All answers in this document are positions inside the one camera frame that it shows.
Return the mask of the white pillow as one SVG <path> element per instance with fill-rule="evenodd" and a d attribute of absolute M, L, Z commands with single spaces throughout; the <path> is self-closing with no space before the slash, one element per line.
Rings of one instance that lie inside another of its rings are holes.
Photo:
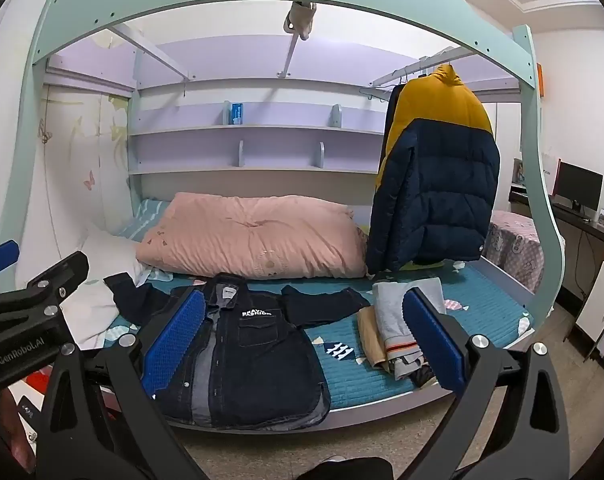
<path fill-rule="evenodd" d="M 104 284 L 109 276 L 127 273 L 135 285 L 149 270 L 136 258 L 138 244 L 89 224 L 78 250 L 88 259 L 86 280 L 62 301 L 61 310 L 75 344 L 81 350 L 104 346 L 104 333 L 118 317 L 113 292 Z"/>

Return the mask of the folded tan garment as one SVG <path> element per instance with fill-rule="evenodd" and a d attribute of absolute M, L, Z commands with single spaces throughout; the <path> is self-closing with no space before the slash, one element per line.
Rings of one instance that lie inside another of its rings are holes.
<path fill-rule="evenodd" d="M 357 325 L 361 347 L 373 368 L 389 372 L 387 352 L 377 326 L 374 307 L 364 307 L 357 312 Z"/>

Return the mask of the pink patterned covered furniture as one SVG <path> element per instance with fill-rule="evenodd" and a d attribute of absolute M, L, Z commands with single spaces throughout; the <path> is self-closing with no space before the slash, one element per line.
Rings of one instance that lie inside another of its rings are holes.
<path fill-rule="evenodd" d="M 531 218 L 495 210 L 483 256 L 530 292 L 537 292 L 544 273 L 544 253 Z"/>

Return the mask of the dark wooden desk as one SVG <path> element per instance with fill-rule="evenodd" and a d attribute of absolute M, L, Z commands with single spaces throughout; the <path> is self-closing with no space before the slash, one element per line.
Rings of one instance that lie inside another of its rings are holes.
<path fill-rule="evenodd" d="M 552 210 L 565 240 L 565 273 L 556 303 L 577 316 L 604 259 L 604 229 L 580 220 L 557 204 L 552 205 Z"/>

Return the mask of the pink duvet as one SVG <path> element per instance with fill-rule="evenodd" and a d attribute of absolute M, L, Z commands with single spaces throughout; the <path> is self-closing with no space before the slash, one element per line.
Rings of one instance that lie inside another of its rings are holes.
<path fill-rule="evenodd" d="M 314 197 L 178 193 L 137 245 L 165 272 L 249 280 L 362 278 L 366 240 L 349 207 Z"/>

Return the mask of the navy yellow puffer jacket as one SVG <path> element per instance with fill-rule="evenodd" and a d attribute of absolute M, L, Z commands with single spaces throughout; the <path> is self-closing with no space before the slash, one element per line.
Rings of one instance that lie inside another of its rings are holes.
<path fill-rule="evenodd" d="M 485 107 L 453 66 L 398 84 L 385 116 L 368 272 L 480 258 L 499 170 Z"/>

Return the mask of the black computer monitor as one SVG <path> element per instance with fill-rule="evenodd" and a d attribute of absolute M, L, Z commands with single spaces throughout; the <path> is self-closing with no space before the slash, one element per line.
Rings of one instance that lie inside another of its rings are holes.
<path fill-rule="evenodd" d="M 569 162 L 560 162 L 554 194 L 569 200 L 572 209 L 576 212 L 581 212 L 583 209 L 596 211 L 602 186 L 602 174 Z"/>

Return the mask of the blue box on shelf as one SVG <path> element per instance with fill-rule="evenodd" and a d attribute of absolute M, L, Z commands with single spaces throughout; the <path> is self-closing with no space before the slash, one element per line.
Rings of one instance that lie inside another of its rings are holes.
<path fill-rule="evenodd" d="M 243 124 L 243 104 L 231 103 L 229 108 L 229 124 L 239 126 Z"/>

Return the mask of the lilac wall shelf unit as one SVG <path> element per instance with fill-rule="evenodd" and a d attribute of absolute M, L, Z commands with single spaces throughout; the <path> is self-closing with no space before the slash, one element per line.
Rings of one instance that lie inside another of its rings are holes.
<path fill-rule="evenodd" d="M 191 71 L 182 81 L 139 55 L 139 105 L 131 121 L 132 174 L 207 170 L 325 170 L 375 174 L 393 84 L 449 63 L 492 109 L 518 101 L 518 79 L 452 47 L 427 62 L 332 40 L 221 36 L 165 44 Z M 243 124 L 229 124 L 231 103 Z"/>

